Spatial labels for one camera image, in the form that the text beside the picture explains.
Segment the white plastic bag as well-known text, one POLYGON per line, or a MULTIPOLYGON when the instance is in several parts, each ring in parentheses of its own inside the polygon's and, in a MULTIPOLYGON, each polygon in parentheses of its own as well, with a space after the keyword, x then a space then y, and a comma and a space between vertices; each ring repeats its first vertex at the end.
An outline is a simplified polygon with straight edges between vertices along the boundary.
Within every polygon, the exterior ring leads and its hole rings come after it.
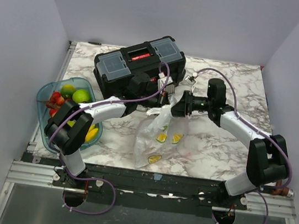
POLYGON ((133 149, 136 168, 171 158, 188 133, 189 119, 172 116, 176 97, 170 95, 168 100, 169 104, 146 111, 147 117, 137 127, 133 149))

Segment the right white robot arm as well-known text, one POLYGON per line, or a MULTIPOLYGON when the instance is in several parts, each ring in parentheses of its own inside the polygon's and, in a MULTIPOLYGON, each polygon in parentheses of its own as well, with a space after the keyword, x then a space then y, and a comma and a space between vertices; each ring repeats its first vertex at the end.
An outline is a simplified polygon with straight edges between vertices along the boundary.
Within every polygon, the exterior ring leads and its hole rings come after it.
POLYGON ((215 125, 231 133, 248 149, 245 172, 219 183, 213 194, 222 207, 233 204, 238 195, 287 179, 290 175, 284 137, 269 135, 254 125, 247 126, 226 103, 226 92, 224 81, 212 78, 208 82, 206 98, 194 96, 187 90, 171 108, 175 118, 189 116, 194 110, 206 111, 215 125))

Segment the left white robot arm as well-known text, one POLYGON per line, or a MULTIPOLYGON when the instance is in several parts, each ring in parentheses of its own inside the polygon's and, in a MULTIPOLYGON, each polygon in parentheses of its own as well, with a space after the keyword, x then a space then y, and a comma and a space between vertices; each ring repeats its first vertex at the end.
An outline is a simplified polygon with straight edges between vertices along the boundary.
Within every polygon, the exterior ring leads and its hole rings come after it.
POLYGON ((80 147, 85 143, 90 127, 98 122, 127 116, 136 110, 138 103, 162 94, 163 89, 172 84, 172 78, 163 73, 160 76, 164 80, 163 86, 146 98, 125 100, 112 96, 99 102, 79 104, 67 101, 49 119, 44 133, 49 143, 56 146, 55 151, 67 169, 66 180, 71 187, 80 188, 86 180, 83 173, 86 165, 80 147))

